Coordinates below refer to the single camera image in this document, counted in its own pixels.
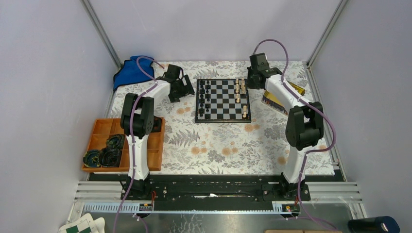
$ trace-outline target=wooden tray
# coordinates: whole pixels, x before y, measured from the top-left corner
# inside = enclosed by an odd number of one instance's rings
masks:
[[[160,171],[162,167],[163,142],[165,138],[166,121],[162,118],[162,128],[159,133],[150,133],[147,142],[147,166],[150,171]],[[93,132],[90,136],[87,150],[101,150],[106,147],[106,140],[115,135],[123,134],[120,127],[120,118],[97,119],[94,123]],[[119,167],[86,167],[82,163],[82,170],[86,172],[121,172],[129,171],[129,144],[127,139],[124,140],[123,149],[121,150],[121,159]]]

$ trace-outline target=chess board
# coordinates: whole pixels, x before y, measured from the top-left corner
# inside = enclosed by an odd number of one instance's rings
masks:
[[[196,123],[250,123],[249,94],[239,90],[236,99],[235,79],[198,79],[196,85]],[[246,105],[246,117],[243,107]]]

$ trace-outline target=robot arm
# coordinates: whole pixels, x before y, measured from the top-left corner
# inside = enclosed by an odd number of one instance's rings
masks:
[[[285,179],[285,189],[293,189],[299,181],[299,172],[303,165],[305,152],[316,146],[318,140],[323,137],[323,119],[322,117],[299,101],[304,100],[315,108],[323,111],[319,102],[311,103],[304,97],[300,96],[292,86],[284,80],[281,80],[281,71],[277,68],[270,68],[264,53],[250,56],[251,66],[248,67],[248,88],[264,88],[274,94],[280,103],[288,111],[288,123],[286,125],[286,139],[290,144],[288,162],[283,172]]]
[[[169,65],[168,70],[164,73],[164,75],[157,78],[157,86],[138,100],[137,109],[134,113],[131,111],[138,95],[128,93],[124,99],[120,126],[124,129],[124,133],[126,134],[126,138],[129,143],[130,168],[128,176],[132,177],[134,170],[134,179],[137,181],[144,181],[149,175],[149,169],[147,167],[147,140],[149,134],[154,128],[154,125],[157,125],[158,127],[161,126],[161,122],[159,123],[156,121],[154,117],[155,106],[157,106],[166,96],[169,97],[171,102],[179,102],[180,97],[184,97],[189,94],[194,95],[194,90],[188,75],[179,78],[180,71],[181,67]],[[133,135],[135,143],[132,143],[132,136],[130,134],[131,114],[134,114]],[[132,164],[132,149],[135,151],[134,167]]]

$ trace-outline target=white wall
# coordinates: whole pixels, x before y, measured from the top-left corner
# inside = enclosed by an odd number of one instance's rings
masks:
[[[92,0],[122,60],[248,61],[256,44],[278,39],[292,60],[307,60],[339,0]],[[269,43],[270,60],[285,60]]]
[[[370,216],[412,232],[412,1],[350,1],[313,66]]]
[[[57,232],[116,68],[78,0],[0,12],[0,232]]]

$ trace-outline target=table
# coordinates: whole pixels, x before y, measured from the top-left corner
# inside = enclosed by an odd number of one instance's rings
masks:
[[[161,62],[183,68],[196,88],[197,79],[235,79],[247,77],[249,62]],[[269,62],[283,70],[284,62]],[[155,77],[164,70],[154,66]],[[306,89],[305,97],[312,100],[311,89],[301,61],[289,63],[285,78]],[[153,81],[121,86],[115,92],[109,117],[121,116],[127,93],[141,93]],[[285,137],[287,116],[273,110],[261,99],[264,90],[249,89],[252,123],[195,123],[195,96],[170,103],[168,98],[155,106],[154,115],[166,119],[161,174],[253,174],[279,175],[287,162],[289,144]],[[326,148],[324,139],[319,148]],[[334,175],[329,152],[310,154],[307,175]]]

